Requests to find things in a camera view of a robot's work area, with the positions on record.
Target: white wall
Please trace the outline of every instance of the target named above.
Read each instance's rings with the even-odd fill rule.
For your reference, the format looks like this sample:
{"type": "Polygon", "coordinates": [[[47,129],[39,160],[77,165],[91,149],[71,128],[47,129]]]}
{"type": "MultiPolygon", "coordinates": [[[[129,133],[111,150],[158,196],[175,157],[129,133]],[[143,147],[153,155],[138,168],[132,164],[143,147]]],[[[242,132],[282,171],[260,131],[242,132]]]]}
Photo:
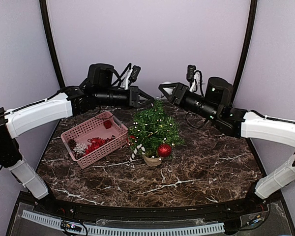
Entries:
{"type": "Polygon", "coordinates": [[[188,64],[204,79],[233,82],[248,19],[249,0],[48,1],[65,82],[79,85],[90,64],[109,63],[121,73],[141,66],[138,81],[160,95],[163,81],[186,83],[188,64]]]}
{"type": "MultiPolygon", "coordinates": [[[[49,56],[39,1],[0,0],[0,107],[20,107],[59,89],[49,56]]],[[[21,151],[36,166],[55,123],[18,138],[21,151]]],[[[0,236],[23,189],[6,169],[0,172],[0,236]]]]}
{"type": "MultiPolygon", "coordinates": [[[[252,41],[235,106],[295,119],[295,0],[259,1],[252,41]]],[[[293,149],[267,141],[254,145],[268,173],[293,149]]],[[[295,184],[283,189],[295,224],[295,184]]]]}

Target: tree pot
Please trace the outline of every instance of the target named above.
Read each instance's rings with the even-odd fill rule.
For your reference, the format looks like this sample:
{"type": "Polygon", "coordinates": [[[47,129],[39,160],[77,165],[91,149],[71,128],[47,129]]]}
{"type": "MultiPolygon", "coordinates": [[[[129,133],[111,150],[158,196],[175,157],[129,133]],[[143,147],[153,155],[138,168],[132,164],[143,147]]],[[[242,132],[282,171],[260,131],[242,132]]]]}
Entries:
{"type": "Polygon", "coordinates": [[[145,155],[142,155],[142,156],[148,166],[159,166],[160,164],[162,164],[162,161],[163,161],[162,157],[150,158],[145,155]]]}

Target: red glitter ball ornament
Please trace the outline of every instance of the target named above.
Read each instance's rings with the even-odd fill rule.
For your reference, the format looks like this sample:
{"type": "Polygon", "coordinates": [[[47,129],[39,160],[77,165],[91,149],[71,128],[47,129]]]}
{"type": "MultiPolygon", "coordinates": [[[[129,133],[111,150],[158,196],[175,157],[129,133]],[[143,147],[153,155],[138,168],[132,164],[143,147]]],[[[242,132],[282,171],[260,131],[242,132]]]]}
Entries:
{"type": "Polygon", "coordinates": [[[172,147],[168,144],[161,144],[157,149],[157,153],[161,157],[168,157],[172,153],[172,147]]]}

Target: snowflake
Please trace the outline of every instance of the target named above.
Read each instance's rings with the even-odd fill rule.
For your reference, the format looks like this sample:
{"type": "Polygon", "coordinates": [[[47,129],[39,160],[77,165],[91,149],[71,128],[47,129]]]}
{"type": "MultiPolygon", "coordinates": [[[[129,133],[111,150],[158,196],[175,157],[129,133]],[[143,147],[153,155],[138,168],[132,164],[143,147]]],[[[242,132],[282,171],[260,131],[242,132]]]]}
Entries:
{"type": "Polygon", "coordinates": [[[88,148],[88,146],[86,144],[77,144],[73,150],[77,154],[85,154],[85,149],[87,149],[87,148],[88,148]]]}

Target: robotic arm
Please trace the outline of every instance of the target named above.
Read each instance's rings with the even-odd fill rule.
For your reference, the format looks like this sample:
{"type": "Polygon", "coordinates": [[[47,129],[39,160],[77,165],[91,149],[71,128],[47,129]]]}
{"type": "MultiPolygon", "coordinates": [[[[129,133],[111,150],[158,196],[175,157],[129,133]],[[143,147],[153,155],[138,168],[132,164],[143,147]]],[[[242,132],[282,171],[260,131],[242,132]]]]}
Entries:
{"type": "Polygon", "coordinates": [[[151,96],[136,86],[128,86],[128,80],[134,82],[139,71],[138,66],[131,68],[129,64],[119,75],[111,65],[94,64],[89,67],[88,77],[80,86],[64,87],[52,97],[17,109],[5,111],[0,108],[0,165],[10,170],[36,199],[52,198],[53,194],[46,183],[19,152],[15,139],[43,124],[78,116],[98,106],[138,108],[151,103],[151,96]],[[117,76],[114,84],[118,82],[115,87],[112,84],[113,74],[117,76]]]}
{"type": "MultiPolygon", "coordinates": [[[[187,80],[195,66],[188,66],[187,80]]],[[[263,116],[256,111],[233,108],[233,86],[224,79],[211,77],[205,96],[191,92],[182,83],[159,86],[168,101],[186,111],[211,121],[225,135],[236,138],[258,138],[295,148],[295,120],[263,116]]],[[[295,180],[295,153],[278,169],[253,183],[246,195],[244,208],[249,211],[275,191],[295,180]]]]}

